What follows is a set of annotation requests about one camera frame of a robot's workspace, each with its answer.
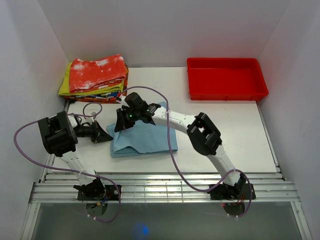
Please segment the light blue trousers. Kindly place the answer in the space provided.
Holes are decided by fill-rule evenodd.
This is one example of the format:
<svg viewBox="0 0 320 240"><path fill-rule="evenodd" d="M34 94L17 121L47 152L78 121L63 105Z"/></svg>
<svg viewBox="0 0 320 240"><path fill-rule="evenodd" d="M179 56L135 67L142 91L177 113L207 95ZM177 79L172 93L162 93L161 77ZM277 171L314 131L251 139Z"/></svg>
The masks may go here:
<svg viewBox="0 0 320 240"><path fill-rule="evenodd" d="M152 125L138 120L129 129L115 132L115 124L106 127L113 137L110 143L112 158L136 157L146 154L169 153L167 126Z"/></svg>

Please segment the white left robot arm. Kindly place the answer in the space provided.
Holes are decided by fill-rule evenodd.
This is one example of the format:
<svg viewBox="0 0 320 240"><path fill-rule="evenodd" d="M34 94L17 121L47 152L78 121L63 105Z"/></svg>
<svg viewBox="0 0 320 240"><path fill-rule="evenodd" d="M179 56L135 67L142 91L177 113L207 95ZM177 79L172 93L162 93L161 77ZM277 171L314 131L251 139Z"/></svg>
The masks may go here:
<svg viewBox="0 0 320 240"><path fill-rule="evenodd" d="M79 138L89 138L93 144L98 144L110 142L113 137L103 130L94 117L82 123L79 116L67 115L65 111L40 119L37 123L45 150L64 161L77 176L79 184L74 188L89 199L104 199L106 187L93 168L82 159L76 145Z"/></svg>

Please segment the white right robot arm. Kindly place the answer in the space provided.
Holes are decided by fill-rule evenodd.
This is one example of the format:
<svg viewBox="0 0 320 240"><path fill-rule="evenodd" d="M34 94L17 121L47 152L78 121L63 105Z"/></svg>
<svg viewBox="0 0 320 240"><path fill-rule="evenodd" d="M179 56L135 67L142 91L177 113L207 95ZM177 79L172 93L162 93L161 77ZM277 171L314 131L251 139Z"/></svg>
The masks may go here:
<svg viewBox="0 0 320 240"><path fill-rule="evenodd" d="M207 114L186 115L171 111L168 105L148 104L136 92L127 96L120 93L116 101L121 107L116 111L115 132L132 128L137 121L182 132L189 137L193 149L207 157L221 176L218 183L202 192L216 200L253 199L252 184L241 170L235 168L223 147L221 132Z"/></svg>

